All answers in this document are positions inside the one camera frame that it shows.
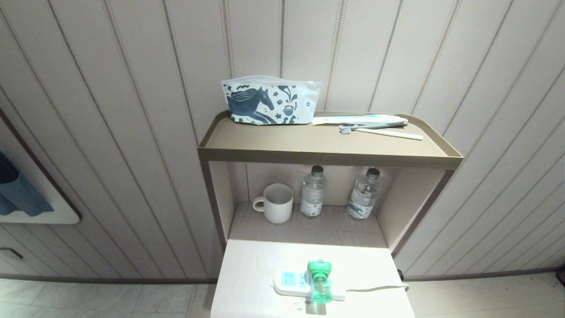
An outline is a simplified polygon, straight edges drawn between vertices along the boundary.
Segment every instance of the cabinet top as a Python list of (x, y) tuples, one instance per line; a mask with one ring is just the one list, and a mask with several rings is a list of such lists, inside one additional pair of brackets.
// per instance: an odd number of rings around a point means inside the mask
[[(317, 111), (315, 117), (363, 115)], [(234, 123), (224, 111), (198, 147), (200, 160), (347, 166), (435, 167), (455, 170), (463, 156), (423, 120), (404, 114), (408, 126), (385, 128), (424, 136), (423, 140), (353, 131), (335, 124), (265, 125)]]

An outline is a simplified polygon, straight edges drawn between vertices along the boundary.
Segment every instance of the toiletry bag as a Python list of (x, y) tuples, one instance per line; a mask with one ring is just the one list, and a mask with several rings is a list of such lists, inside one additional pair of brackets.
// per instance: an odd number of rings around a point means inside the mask
[(314, 117), (321, 83), (247, 76), (223, 80), (221, 86), (235, 122), (307, 124)]

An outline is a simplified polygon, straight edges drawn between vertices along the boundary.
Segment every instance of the striped wallpaper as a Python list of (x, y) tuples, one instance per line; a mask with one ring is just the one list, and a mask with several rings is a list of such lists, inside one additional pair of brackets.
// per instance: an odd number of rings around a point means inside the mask
[(219, 81), (256, 74), (416, 115), (465, 155), (406, 276), (563, 265), (564, 29), (562, 0), (0, 0), (0, 109), (83, 217), (0, 225), (26, 259), (0, 273), (217, 277), (196, 145)]

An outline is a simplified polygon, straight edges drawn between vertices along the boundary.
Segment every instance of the floor tile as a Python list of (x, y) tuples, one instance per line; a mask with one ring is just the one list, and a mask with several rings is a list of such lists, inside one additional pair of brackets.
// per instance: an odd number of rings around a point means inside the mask
[(565, 295), (555, 273), (408, 284), (416, 316), (555, 303), (564, 301)]
[(134, 312), (130, 318), (184, 318), (183, 313)]
[(194, 293), (194, 299), (186, 313), (186, 318), (210, 318), (215, 291), (216, 284), (197, 285), (196, 293)]
[(129, 318), (129, 312), (84, 311), (31, 306), (23, 318)]
[(0, 279), (0, 302), (30, 305), (44, 282)]
[(75, 310), (131, 312), (141, 285), (47, 283), (34, 306)]
[(561, 318), (565, 303), (538, 304), (490, 311), (457, 312), (441, 315), (420, 315), (416, 318)]
[(195, 285), (144, 285), (134, 312), (185, 314)]
[(28, 305), (0, 303), (0, 317), (23, 318)]

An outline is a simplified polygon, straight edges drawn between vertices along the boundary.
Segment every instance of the water bottle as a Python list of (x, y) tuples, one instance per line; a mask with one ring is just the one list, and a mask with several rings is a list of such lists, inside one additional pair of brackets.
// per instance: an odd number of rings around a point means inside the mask
[(324, 168), (313, 166), (312, 173), (306, 175), (304, 182), (302, 182), (302, 198), (300, 200), (300, 211), (302, 213), (307, 216), (320, 214), (326, 186)]
[(379, 175), (380, 172), (377, 169), (370, 168), (365, 176), (355, 181), (355, 187), (353, 187), (351, 199), (347, 205), (347, 211), (354, 218), (364, 219), (371, 214), (379, 196)]

